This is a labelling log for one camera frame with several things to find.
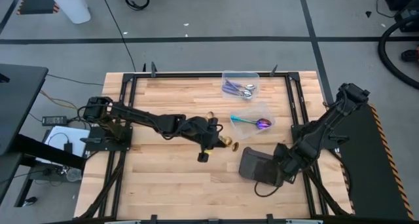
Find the clear plastic container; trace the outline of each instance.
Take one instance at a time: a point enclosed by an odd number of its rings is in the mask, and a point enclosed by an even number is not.
[[[259,129],[255,124],[249,122],[238,122],[231,119],[231,116],[239,117],[243,120],[257,122],[259,119],[267,119],[271,122],[271,126],[268,128]],[[236,132],[237,136],[244,140],[256,134],[263,132],[264,130],[269,130],[275,125],[275,118],[272,116],[269,111],[268,105],[266,103],[256,103],[252,107],[242,109],[239,111],[230,113],[230,122],[233,130]]]
[[[67,172],[67,180],[75,182],[82,179],[81,170],[77,168],[70,168]]]
[[[221,79],[224,99],[254,100],[259,93],[259,75],[252,72],[224,71]]]

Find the metal spoon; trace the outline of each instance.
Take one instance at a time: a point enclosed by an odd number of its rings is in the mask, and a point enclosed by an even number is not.
[[[236,88],[230,87],[229,85],[223,85],[223,92],[234,94],[235,96],[241,96],[244,99],[250,100],[253,94],[249,90],[237,90]]]
[[[234,83],[234,82],[232,82],[232,81],[229,81],[228,79],[225,79],[225,82],[226,82],[226,84],[230,84],[230,85],[232,85],[234,88],[239,88],[239,87],[241,87],[241,88],[244,88],[244,89],[246,89],[246,90],[248,90],[248,91],[253,91],[253,90],[255,90],[256,89],[256,86],[255,85],[253,85],[253,84],[247,84],[247,85],[242,85],[242,84],[239,84],[239,83]]]

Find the teal spoon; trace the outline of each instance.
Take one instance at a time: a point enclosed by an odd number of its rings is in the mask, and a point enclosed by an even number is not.
[[[246,123],[254,124],[257,126],[258,129],[265,129],[272,126],[272,123],[268,119],[259,119],[257,121],[250,121],[250,120],[241,119],[240,117],[236,117],[236,116],[230,116],[230,119],[235,122],[246,122]]]

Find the orange and black hazard stripe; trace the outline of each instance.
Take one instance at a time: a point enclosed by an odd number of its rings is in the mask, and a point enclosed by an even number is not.
[[[340,155],[339,152],[335,152],[335,154],[340,158],[340,160],[342,160],[342,155]],[[343,180],[345,181],[346,190],[349,194],[349,186],[350,186],[349,177],[348,177],[348,173],[345,171],[345,166],[341,162],[340,162],[340,168],[342,169]],[[352,202],[351,197],[349,197],[349,202],[351,204],[352,214],[355,214],[354,203]]]
[[[59,11],[60,7],[57,5],[57,3],[54,4],[54,8],[52,10],[52,13],[56,14]]]
[[[375,123],[377,124],[378,131],[380,132],[382,144],[384,146],[384,150],[387,153],[388,162],[390,163],[390,166],[392,168],[392,172],[393,172],[393,175],[394,175],[395,182],[397,183],[397,186],[399,187],[401,198],[403,199],[403,202],[405,203],[405,208],[407,210],[407,215],[412,220],[414,220],[412,209],[410,208],[409,200],[407,199],[405,189],[403,188],[403,185],[401,183],[399,172],[397,171],[397,168],[395,167],[395,163],[394,163],[394,160],[393,160],[393,155],[392,155],[392,152],[390,151],[390,148],[388,147],[387,139],[386,139],[386,136],[384,135],[384,131],[382,129],[380,119],[378,118],[377,111],[376,111],[376,109],[373,105],[370,104],[369,107],[371,108],[371,111],[373,112]]]
[[[20,1],[20,5],[19,5],[19,7],[18,7],[18,11],[16,11],[16,14],[17,14],[17,15],[20,15],[20,9],[22,8],[22,5],[24,5],[24,2],[25,2],[25,0],[21,0],[21,1]]]

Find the power adapter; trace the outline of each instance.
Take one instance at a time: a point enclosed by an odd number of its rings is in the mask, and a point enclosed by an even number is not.
[[[64,144],[64,151],[67,153],[73,153],[73,143],[68,142]]]
[[[66,116],[44,116],[42,117],[43,126],[67,126]]]

